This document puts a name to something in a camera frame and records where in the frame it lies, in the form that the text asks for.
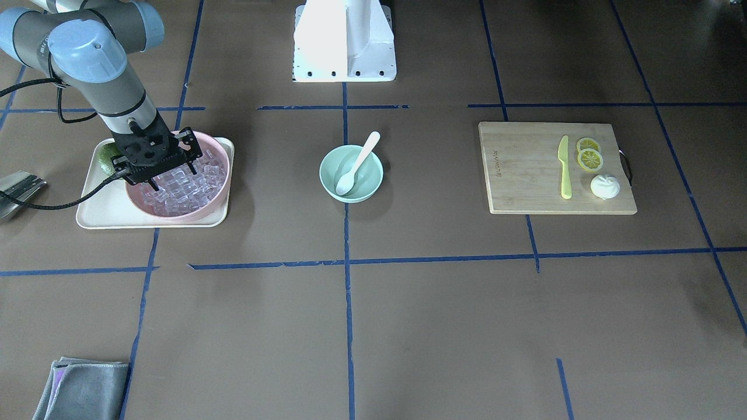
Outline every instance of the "white round object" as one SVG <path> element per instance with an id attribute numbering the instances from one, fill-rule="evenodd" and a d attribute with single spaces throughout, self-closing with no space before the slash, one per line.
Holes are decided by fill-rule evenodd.
<path id="1" fill-rule="evenodd" d="M 612 175 L 597 175 L 592 179 L 592 193 L 603 200 L 617 197 L 620 182 Z"/>

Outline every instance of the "silver metal object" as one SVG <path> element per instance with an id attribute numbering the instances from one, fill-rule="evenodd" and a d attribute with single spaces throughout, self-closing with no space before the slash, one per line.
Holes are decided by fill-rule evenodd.
<path id="1" fill-rule="evenodd" d="M 46 185 L 45 180 L 21 170 L 0 178 L 0 191 L 20 201 L 28 201 L 44 185 Z M 0 223 L 8 221 L 20 207 L 10 200 L 0 197 Z"/>

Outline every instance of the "bowl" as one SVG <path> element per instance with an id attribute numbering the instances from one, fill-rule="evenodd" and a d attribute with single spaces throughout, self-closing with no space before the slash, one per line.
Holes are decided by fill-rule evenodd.
<path id="1" fill-rule="evenodd" d="M 379 157 L 372 152 L 356 172 L 356 183 L 353 185 L 353 189 L 344 196 L 339 196 L 335 192 L 338 181 L 347 171 L 353 168 L 361 149 L 363 149 L 363 146 L 357 144 L 340 146 L 327 153 L 322 159 L 319 166 L 319 180 L 326 192 L 335 200 L 343 203 L 360 203 L 374 195 L 376 190 L 379 189 L 381 181 L 384 179 L 384 167 L 381 165 Z"/>
<path id="2" fill-rule="evenodd" d="M 218 143 L 218 140 L 215 140 L 213 137 L 201 133 L 201 132 L 193 132 L 195 137 L 197 138 L 197 143 L 199 143 L 200 149 L 202 149 L 202 154 L 206 154 L 206 150 L 210 150 L 215 156 L 217 156 L 222 162 L 223 166 L 226 168 L 226 180 L 223 181 L 223 184 L 220 186 L 220 190 L 218 191 L 218 194 L 216 194 L 215 197 L 213 197 L 212 200 L 208 202 L 208 204 L 204 205 L 203 207 L 200 207 L 199 209 L 192 211 L 190 213 L 181 214 L 179 216 L 159 216 L 157 214 L 154 214 L 153 207 L 151 205 L 145 204 L 143 202 L 143 195 L 140 192 L 140 187 L 138 185 L 130 185 L 125 183 L 125 189 L 127 191 L 127 197 L 129 197 L 130 201 L 132 201 L 132 204 L 134 204 L 135 207 L 140 209 L 141 211 L 147 213 L 148 215 L 151 215 L 153 217 L 157 217 L 162 220 L 168 220 L 171 222 L 194 222 L 195 220 L 200 220 L 206 216 L 208 216 L 213 211 L 218 210 L 220 205 L 225 200 L 226 196 L 229 193 L 229 187 L 231 185 L 231 174 L 233 168 L 231 167 L 231 160 L 229 159 L 229 154 L 227 153 L 226 149 L 221 146 L 220 143 Z M 189 169 L 187 169 L 187 165 L 182 165 L 185 168 L 185 172 L 188 173 Z"/>

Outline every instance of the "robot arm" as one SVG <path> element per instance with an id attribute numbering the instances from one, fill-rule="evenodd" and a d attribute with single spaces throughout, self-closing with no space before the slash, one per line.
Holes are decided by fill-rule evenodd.
<path id="1" fill-rule="evenodd" d="M 164 26 L 150 4 L 117 0 L 45 1 L 42 14 L 15 7 L 0 13 L 0 48 L 22 64 L 78 89 L 104 120 L 123 154 L 115 170 L 130 184 L 192 162 L 202 152 L 187 128 L 166 126 L 127 54 L 161 43 Z"/>

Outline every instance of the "yellow knife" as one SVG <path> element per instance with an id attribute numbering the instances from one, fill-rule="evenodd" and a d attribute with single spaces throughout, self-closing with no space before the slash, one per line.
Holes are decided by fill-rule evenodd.
<path id="1" fill-rule="evenodd" d="M 558 160 L 562 163 L 562 177 L 560 179 L 560 196 L 566 200 L 573 195 L 571 190 L 571 174 L 568 172 L 568 136 L 562 136 L 558 146 Z"/>

